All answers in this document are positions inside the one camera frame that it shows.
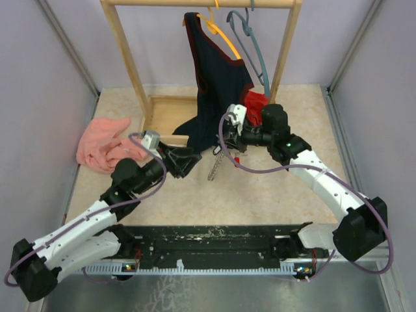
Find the clothing rack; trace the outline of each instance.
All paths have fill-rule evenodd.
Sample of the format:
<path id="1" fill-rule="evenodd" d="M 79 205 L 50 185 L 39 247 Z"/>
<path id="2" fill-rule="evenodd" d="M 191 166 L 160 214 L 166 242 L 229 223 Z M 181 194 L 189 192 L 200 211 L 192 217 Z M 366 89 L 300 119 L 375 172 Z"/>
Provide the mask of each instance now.
<path id="1" fill-rule="evenodd" d="M 165 144 L 186 145 L 187 135 L 172 135 L 177 126 L 196 116 L 196 97 L 150 96 L 147 97 L 138 74 L 131 50 L 117 13 L 117 5 L 153 7 L 215 7 L 215 0 L 100 0 L 111 30 L 122 53 L 131 84 L 143 112 L 141 131 L 151 129 L 161 134 Z M 222 8 L 251 8 L 250 0 L 219 0 Z M 255 0 L 255 8 L 289 9 L 289 16 L 280 47 L 276 69 L 270 87 L 270 102 L 275 101 L 281 76 L 291 46 L 302 0 Z"/>

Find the pink cloth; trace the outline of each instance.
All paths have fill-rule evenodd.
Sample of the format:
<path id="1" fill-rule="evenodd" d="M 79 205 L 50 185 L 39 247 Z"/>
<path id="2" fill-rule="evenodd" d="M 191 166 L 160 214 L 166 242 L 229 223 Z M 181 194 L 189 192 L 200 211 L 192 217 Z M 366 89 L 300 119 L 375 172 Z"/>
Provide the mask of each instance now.
<path id="1" fill-rule="evenodd" d="M 130 118 L 91 120 L 78 144 L 77 161 L 95 171 L 111 173 L 123 158 L 142 161 L 147 153 L 128 138 L 118 136 L 130 125 Z"/>

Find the wooden rod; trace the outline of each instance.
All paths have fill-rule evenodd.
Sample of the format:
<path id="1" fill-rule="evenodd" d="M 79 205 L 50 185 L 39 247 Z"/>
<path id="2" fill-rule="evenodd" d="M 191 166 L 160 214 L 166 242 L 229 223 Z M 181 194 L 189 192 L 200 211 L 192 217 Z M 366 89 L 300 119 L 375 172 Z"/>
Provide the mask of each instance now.
<path id="1" fill-rule="evenodd" d="M 146 121 L 150 121 L 152 115 L 151 105 L 149 104 L 148 97 L 146 96 L 146 93 L 143 89 L 143 84 L 140 80 L 140 76 L 138 75 L 137 67 L 131 54 L 129 44 L 127 43 L 127 38 L 125 37 L 122 23 L 120 21 L 120 17 L 118 16 L 116 7 L 109 5 L 106 0 L 101 0 L 101 6 L 103 7 L 105 16 L 109 21 L 111 30 L 117 41 L 117 45 L 122 53 L 125 67 L 127 68 L 127 72 L 130 76 L 131 84 L 135 89 L 137 98 L 140 101 L 143 115 Z"/>
<path id="2" fill-rule="evenodd" d="M 256 8 L 292 8 L 296 0 L 255 0 Z M 109 5 L 215 7 L 215 0 L 106 0 Z M 251 0 L 218 0 L 220 8 L 250 8 Z"/>
<path id="3" fill-rule="evenodd" d="M 289 17 L 287 18 L 285 34 L 283 35 L 283 41 L 281 42 L 278 63 L 276 64 L 276 69 L 274 70 L 273 82 L 270 88 L 271 92 L 269 103 L 275 103 L 276 100 L 276 94 L 278 93 L 281 76 L 283 74 L 283 69 L 285 68 L 287 55 L 289 54 L 289 49 L 291 47 L 294 29 L 296 28 L 296 22 L 298 21 L 301 6 L 302 0 L 295 0 L 294 6 L 289 12 Z"/>

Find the red object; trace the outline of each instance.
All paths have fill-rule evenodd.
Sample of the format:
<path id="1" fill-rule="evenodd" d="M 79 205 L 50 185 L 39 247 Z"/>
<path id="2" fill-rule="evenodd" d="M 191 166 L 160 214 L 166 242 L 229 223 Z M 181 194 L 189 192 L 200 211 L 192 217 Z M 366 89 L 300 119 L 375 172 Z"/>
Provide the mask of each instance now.
<path id="1" fill-rule="evenodd" d="M 234 160 L 235 160 L 237 163 L 240 163 L 240 157 L 234 157 Z"/>
<path id="2" fill-rule="evenodd" d="M 267 102 L 268 98 L 264 94 L 248 91 L 244 105 L 247 107 L 247 118 L 253 125 L 261 125 L 261 109 Z"/>

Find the white wall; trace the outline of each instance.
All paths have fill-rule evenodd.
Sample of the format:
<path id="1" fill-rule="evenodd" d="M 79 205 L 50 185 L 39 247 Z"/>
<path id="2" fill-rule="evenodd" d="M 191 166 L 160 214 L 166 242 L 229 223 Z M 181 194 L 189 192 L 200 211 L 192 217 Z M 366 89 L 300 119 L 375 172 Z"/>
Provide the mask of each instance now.
<path id="1" fill-rule="evenodd" d="M 12 247 L 62 221 L 75 151 L 94 96 L 35 1 L 0 10 L 0 272 Z M 19 289 L 0 285 L 2 311 L 23 311 Z"/>
<path id="2" fill-rule="evenodd" d="M 48 0 L 48 3 L 92 73 L 97 87 L 129 86 L 130 80 L 99 0 Z M 282 82 L 329 85 L 371 3 L 371 0 L 305 0 Z M 125 6 L 119 9 L 144 84 L 196 84 L 186 31 L 181 26 L 183 14 L 192 11 L 208 15 L 205 8 Z M 216 22 L 238 48 L 226 23 L 228 12 L 228 8 L 216 12 Z M 250 18 L 270 81 L 287 12 L 256 9 Z M 237 24 L 237 28 L 240 31 L 241 25 Z M 221 46 L 229 53 L 225 44 Z"/>
<path id="3" fill-rule="evenodd" d="M 369 196 L 382 197 L 396 263 L 416 308 L 416 1 L 384 1 L 335 91 Z"/>

